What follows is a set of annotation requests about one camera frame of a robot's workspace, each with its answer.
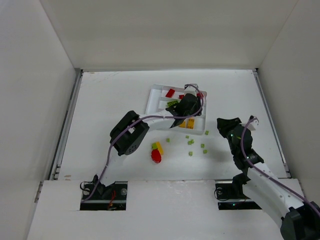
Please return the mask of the red yellow green lego cluster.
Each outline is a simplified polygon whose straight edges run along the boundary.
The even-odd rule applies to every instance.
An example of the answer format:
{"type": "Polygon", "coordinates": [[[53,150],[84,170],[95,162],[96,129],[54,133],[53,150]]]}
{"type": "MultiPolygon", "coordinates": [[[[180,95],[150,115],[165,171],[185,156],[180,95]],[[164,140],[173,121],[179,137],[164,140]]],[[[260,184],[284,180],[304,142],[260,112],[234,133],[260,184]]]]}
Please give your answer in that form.
{"type": "Polygon", "coordinates": [[[151,159],[154,163],[159,164],[162,161],[162,156],[164,154],[162,145],[160,144],[160,142],[154,142],[151,145],[151,159]]]}

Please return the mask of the long green lego brick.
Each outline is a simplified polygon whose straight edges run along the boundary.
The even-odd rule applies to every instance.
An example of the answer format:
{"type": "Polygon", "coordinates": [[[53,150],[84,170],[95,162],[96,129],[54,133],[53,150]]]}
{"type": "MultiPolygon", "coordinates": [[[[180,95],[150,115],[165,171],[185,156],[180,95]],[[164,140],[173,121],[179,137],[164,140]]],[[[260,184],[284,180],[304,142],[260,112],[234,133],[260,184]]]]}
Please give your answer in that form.
{"type": "Polygon", "coordinates": [[[168,108],[174,107],[174,106],[176,106],[178,103],[179,103],[178,100],[169,101],[169,102],[167,103],[167,107],[168,107],[168,108]]]}

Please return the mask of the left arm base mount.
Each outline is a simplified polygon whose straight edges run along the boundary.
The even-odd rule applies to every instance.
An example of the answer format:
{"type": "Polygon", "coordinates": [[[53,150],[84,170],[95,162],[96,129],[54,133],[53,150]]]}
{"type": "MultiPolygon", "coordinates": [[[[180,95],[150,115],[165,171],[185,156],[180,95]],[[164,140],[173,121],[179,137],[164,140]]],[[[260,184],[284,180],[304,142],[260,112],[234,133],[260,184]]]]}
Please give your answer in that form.
{"type": "Polygon", "coordinates": [[[128,182],[115,181],[106,186],[98,183],[95,175],[92,181],[83,181],[79,187],[82,191],[81,211],[125,211],[127,208],[128,182]]]}

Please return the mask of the small yellow lego brick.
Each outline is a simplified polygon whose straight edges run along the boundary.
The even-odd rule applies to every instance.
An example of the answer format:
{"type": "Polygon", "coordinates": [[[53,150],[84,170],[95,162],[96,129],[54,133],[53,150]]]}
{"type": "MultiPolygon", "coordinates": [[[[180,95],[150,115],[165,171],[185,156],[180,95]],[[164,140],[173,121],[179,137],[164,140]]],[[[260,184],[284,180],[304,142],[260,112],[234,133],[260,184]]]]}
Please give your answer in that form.
{"type": "Polygon", "coordinates": [[[186,127],[186,122],[183,121],[180,125],[179,125],[180,128],[185,128],[186,127]]]}

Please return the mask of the yellow rounded lego brick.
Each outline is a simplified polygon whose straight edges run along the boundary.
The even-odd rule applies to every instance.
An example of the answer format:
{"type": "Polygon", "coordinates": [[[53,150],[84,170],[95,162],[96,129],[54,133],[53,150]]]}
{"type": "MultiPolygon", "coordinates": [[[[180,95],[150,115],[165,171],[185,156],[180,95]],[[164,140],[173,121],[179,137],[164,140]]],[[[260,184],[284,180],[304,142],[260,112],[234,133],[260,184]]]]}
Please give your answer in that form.
{"type": "Polygon", "coordinates": [[[187,122],[187,129],[194,129],[195,127],[195,119],[194,118],[189,118],[187,122]]]}

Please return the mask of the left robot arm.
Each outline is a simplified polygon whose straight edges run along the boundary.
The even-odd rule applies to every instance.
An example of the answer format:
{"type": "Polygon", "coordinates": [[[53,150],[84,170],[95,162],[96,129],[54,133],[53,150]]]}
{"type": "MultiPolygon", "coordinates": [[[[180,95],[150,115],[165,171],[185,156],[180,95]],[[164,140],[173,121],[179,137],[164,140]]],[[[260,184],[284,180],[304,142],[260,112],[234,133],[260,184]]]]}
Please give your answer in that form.
{"type": "Polygon", "coordinates": [[[110,132],[106,163],[100,176],[93,179],[92,192],[96,191],[108,168],[112,148],[115,148],[119,156],[130,155],[138,149],[147,132],[176,128],[184,120],[201,115],[203,105],[201,93],[187,93],[180,102],[153,115],[140,116],[133,110],[127,112],[110,132]]]}

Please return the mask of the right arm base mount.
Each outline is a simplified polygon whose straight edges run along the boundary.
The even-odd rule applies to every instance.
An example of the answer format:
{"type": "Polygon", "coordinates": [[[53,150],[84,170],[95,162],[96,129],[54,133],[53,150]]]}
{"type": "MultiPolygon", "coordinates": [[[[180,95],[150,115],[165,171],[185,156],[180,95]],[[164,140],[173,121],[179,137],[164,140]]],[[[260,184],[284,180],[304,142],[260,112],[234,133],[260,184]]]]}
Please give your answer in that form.
{"type": "Polygon", "coordinates": [[[214,197],[220,211],[261,210],[251,198],[243,192],[243,186],[249,181],[243,173],[232,180],[219,180],[215,182],[214,197]]]}

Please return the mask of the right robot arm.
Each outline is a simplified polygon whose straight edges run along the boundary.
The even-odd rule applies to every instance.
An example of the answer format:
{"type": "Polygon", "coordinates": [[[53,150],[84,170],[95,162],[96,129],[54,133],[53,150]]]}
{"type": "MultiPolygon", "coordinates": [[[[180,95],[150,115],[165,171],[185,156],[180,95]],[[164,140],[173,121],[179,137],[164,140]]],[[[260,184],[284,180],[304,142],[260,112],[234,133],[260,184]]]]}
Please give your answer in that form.
{"type": "Polygon", "coordinates": [[[233,162],[241,171],[232,179],[236,195],[248,197],[267,213],[284,240],[318,240],[320,207],[281,183],[252,148],[249,126],[258,122],[254,116],[246,124],[239,118],[217,119],[217,129],[227,139],[233,162]]]}

